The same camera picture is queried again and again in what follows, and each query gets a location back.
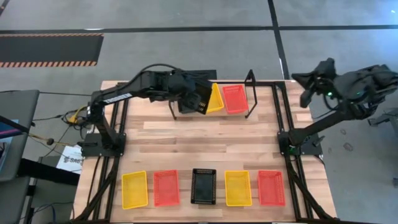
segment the wooden tabletop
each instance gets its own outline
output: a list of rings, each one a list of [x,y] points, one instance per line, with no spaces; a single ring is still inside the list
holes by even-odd
[[[115,86],[120,81],[104,81],[102,89]],[[308,108],[299,106],[302,88],[295,82],[286,81],[290,108],[297,128],[312,123]],[[284,158],[279,153],[276,133],[278,124],[270,87],[257,87],[258,105],[248,119],[228,116],[225,111],[208,114],[179,114],[173,120],[167,102],[150,103],[148,99],[132,98],[126,121],[127,143],[120,160],[118,181],[114,195],[111,222],[270,222],[294,221],[294,211]],[[254,103],[252,88],[247,87],[249,107]],[[284,114],[282,93],[279,92]],[[112,106],[106,107],[110,121]],[[284,114],[284,125],[287,120]],[[302,156],[303,168],[309,191],[327,213],[336,216],[325,168],[314,156]],[[88,191],[96,158],[85,159],[75,197],[75,213],[86,207]],[[93,193],[100,178],[100,161]],[[192,169],[216,169],[216,205],[190,203]],[[180,205],[154,207],[153,175],[158,170],[178,170]],[[121,175],[146,170],[149,204],[142,208],[122,209]],[[225,203],[224,172],[248,170],[251,179],[252,206],[227,207]],[[284,207],[260,206],[257,192],[258,170],[282,171],[285,187]],[[302,194],[297,188],[301,214],[305,217]],[[99,217],[104,217],[105,192]]]

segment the red basket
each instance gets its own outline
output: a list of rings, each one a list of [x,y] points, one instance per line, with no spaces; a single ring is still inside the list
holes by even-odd
[[[224,86],[223,93],[227,113],[242,113],[249,109],[243,85]]]
[[[285,206],[285,189],[282,172],[259,170],[257,177],[261,205]]]
[[[154,172],[154,198],[156,207],[180,204],[176,170]]]

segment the yellow plastic tray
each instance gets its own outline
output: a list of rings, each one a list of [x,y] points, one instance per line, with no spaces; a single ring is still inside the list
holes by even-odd
[[[148,205],[147,172],[122,175],[122,208],[130,209]]]
[[[225,197],[227,206],[251,206],[249,171],[225,171]]]
[[[219,111],[224,108],[223,98],[221,97],[220,89],[217,83],[213,83],[211,86],[211,95],[209,105],[207,107],[206,113],[211,113]]]

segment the gray floor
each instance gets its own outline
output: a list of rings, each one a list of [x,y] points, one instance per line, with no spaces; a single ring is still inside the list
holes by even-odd
[[[274,3],[280,26],[398,24],[398,2],[394,0]],[[233,25],[271,26],[267,1],[11,0],[0,17],[0,30]],[[398,30],[281,31],[281,36],[290,73],[309,72],[327,57],[336,60],[338,73],[382,63],[398,70]],[[103,80],[129,80],[142,67],[158,62],[192,70],[217,69],[221,79],[241,79],[250,68],[257,79],[282,79],[273,31],[114,33],[105,34],[97,66],[2,68],[0,91],[89,94]],[[396,96],[391,95],[377,114],[398,106]],[[35,117],[60,114],[87,101],[81,96],[41,95]],[[314,116],[326,111],[319,98],[314,98],[310,107]],[[66,128],[60,121],[43,121],[32,132],[57,139]],[[398,189],[392,186],[392,178],[398,176],[398,140],[391,125],[371,128],[366,121],[347,121],[322,134],[326,136],[322,147],[338,216],[396,223]],[[64,141],[77,142],[79,138],[76,131],[69,131]],[[346,143],[352,150],[343,147]],[[47,152],[29,140],[24,157],[36,160]],[[45,215],[51,214],[43,213],[42,220],[48,220]],[[39,217],[34,223],[42,223]]]

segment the warning stripe mat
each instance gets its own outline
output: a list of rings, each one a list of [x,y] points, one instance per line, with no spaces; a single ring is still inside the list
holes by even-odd
[[[0,67],[86,67],[98,63],[104,34],[0,34]]]

